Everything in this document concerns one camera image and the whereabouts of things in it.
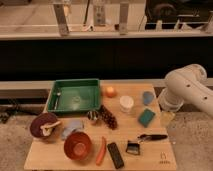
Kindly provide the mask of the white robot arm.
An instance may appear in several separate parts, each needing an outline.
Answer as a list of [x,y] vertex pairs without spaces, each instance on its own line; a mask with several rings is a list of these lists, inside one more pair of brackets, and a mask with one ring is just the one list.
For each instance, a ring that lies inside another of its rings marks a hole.
[[166,127],[185,102],[189,102],[213,118],[213,90],[203,84],[207,79],[205,68],[190,64],[170,71],[164,79],[165,88],[158,96],[162,109],[161,125]]

